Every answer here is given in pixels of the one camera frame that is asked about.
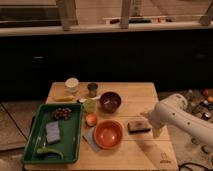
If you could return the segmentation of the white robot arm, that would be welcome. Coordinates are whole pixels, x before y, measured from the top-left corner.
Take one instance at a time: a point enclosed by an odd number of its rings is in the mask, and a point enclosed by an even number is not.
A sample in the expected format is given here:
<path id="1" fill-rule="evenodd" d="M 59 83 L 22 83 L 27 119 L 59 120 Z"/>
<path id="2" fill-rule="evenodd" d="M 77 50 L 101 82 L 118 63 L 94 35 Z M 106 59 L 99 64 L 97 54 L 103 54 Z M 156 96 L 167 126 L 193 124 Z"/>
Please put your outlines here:
<path id="1" fill-rule="evenodd" d="M 166 124 L 171 124 L 213 149 L 213 123 L 187 113 L 187 106 L 187 99 L 175 93 L 160 100 L 151 110 L 142 112 L 141 115 L 152 126 L 154 138 L 160 136 Z"/>

